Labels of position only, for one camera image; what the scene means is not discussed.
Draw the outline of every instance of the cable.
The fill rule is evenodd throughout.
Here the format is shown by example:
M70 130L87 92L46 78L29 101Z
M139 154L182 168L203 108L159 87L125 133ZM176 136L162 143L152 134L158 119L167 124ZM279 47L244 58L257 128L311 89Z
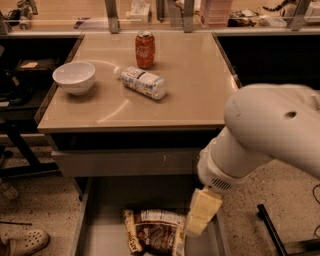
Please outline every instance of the cable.
M320 188L320 184L314 186L313 190L312 190L312 195L314 197L314 199L318 202L318 204L320 204L320 199L317 198L316 196L316 189L317 188ZM320 225L317 226L314 230L314 233L313 233L316 237L320 238Z

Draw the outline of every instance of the open drawer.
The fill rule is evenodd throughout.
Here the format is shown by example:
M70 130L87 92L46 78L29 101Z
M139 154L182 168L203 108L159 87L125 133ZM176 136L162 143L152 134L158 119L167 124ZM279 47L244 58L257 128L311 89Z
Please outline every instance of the open drawer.
M71 256L129 256L122 211L157 208L187 212L198 185L194 175L89 178ZM185 252L186 256L230 255L220 212L200 237L186 238Z

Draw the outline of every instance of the speckled floor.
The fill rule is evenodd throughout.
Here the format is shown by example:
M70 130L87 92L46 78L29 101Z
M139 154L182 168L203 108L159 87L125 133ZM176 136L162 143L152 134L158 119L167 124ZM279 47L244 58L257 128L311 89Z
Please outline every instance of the speckled floor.
M6 163L7 167L26 164L15 148L8 149L14 156ZM32 150L41 162L52 161L51 148L42 142L35 140ZM48 174L9 181L20 195L15 201L0 195L0 221L27 222L32 226L0 224L2 239L34 228L44 229L51 236L50 243L34 255L68 256L81 205L72 180ZM283 243L315 238L314 230L320 224L320 205L312 189L319 183L278 161L255 170L244 186L224 198L222 211L231 255L277 255L263 221L256 215L258 204L265 205Z
M41 162L50 159L51 148L33 145L33 152ZM26 165L27 162L15 149L5 167ZM19 237L25 231L43 229L50 235L47 247L35 256L68 256L80 211L78 193L70 178L59 174L7 179L18 190L19 197L8 200L0 194L0 221L30 223L32 225L9 225L0 223L3 241Z

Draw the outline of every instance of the counter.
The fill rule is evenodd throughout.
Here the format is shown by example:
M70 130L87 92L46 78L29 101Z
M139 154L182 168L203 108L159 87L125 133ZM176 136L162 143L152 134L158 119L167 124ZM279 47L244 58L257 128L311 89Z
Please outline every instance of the counter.
M136 65L136 33L87 33L74 60L96 67L96 83L83 96L58 88L38 129L42 133L123 129L221 127L226 99L237 90L211 33L156 32L155 65L167 95L151 100L125 88L116 66Z
M136 64L135 36L87 33L74 60L96 67L93 88L83 96L58 88L45 111L38 129L64 175L194 173L200 149L223 127L224 104L238 87L212 34L154 33L149 72L167 81L160 101L113 74Z

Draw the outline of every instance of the soda can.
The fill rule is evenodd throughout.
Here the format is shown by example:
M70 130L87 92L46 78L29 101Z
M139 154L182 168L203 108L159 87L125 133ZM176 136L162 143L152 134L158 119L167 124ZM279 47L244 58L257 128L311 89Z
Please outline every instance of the soda can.
M139 31L136 36L136 58L139 68L150 68L155 55L154 36L149 31Z

